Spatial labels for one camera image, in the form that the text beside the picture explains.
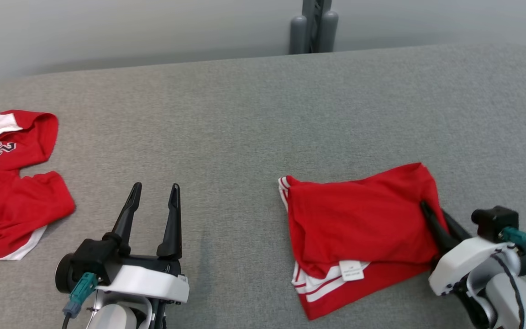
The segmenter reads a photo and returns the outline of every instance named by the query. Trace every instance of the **white label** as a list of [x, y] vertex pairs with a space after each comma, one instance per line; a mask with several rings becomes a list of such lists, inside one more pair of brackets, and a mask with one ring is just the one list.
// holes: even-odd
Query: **white label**
[[344, 281], [355, 281], [365, 278], [363, 272], [363, 264], [358, 260], [341, 260], [338, 262], [340, 271], [342, 272], [342, 279]]

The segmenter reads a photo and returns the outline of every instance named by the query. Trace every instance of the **teal connector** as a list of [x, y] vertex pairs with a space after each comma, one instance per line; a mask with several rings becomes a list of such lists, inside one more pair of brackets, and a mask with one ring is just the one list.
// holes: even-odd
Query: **teal connector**
[[64, 315], [71, 318], [77, 317], [84, 301], [95, 291], [97, 283], [96, 275], [89, 272], [84, 273], [73, 292], [70, 293], [70, 301], [62, 309]]
[[513, 242], [516, 245], [526, 244], [526, 233], [514, 227], [505, 227], [501, 232], [503, 241]]
[[502, 232], [503, 240], [521, 245], [526, 242], [526, 233], [519, 231], [514, 227], [505, 227]]

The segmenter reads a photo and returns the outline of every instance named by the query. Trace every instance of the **robotic arm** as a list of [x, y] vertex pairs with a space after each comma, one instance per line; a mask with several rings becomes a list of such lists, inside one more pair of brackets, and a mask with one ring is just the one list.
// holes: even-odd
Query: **robotic arm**
[[526, 328], [526, 233], [518, 231], [518, 213], [500, 206], [474, 211], [472, 237], [446, 212], [449, 233], [428, 204], [421, 209], [441, 254], [429, 278], [434, 293], [455, 294], [476, 329]]
[[87, 329], [165, 329], [165, 306], [188, 301], [188, 278], [181, 274], [180, 187], [169, 195], [168, 222], [157, 256], [131, 255], [129, 236], [142, 184], [135, 183], [111, 232], [86, 239], [56, 268], [56, 288], [70, 294], [65, 321], [75, 318], [84, 300], [95, 301]]

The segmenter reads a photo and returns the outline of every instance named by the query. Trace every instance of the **gray table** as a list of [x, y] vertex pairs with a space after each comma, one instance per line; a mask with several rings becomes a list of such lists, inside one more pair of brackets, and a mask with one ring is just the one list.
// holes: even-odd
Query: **gray table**
[[[0, 329], [60, 328], [60, 258], [111, 228], [144, 183], [131, 248], [154, 254], [173, 182], [182, 189], [189, 302], [181, 328], [469, 327], [427, 275], [309, 322], [277, 178], [359, 179], [422, 161], [442, 206], [516, 209], [526, 231], [526, 48], [451, 45], [250, 58], [28, 77], [0, 85], [0, 111], [60, 119], [50, 161], [77, 204], [19, 262], [0, 261]], [[83, 328], [83, 313], [70, 328]]]

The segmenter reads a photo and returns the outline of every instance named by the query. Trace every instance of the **black cable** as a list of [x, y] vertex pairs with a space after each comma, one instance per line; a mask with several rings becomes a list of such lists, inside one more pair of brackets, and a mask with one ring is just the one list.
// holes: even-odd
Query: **black cable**
[[62, 329], [66, 329], [68, 327], [68, 321], [70, 321], [70, 314], [67, 314], [64, 318], [64, 322], [62, 323]]
[[491, 255], [494, 260], [496, 260], [501, 267], [503, 267], [503, 270], [505, 270], [505, 274], [507, 277], [509, 277], [509, 281], [511, 282], [511, 286], [513, 286], [513, 290], [515, 291], [515, 300], [517, 300], [517, 305], [519, 306], [519, 329], [524, 329], [525, 327], [525, 309], [522, 306], [522, 300], [521, 300], [521, 293], [518, 290], [517, 283], [515, 282], [515, 278], [513, 277], [513, 273], [511, 273], [511, 270], [509, 267], [496, 255]]

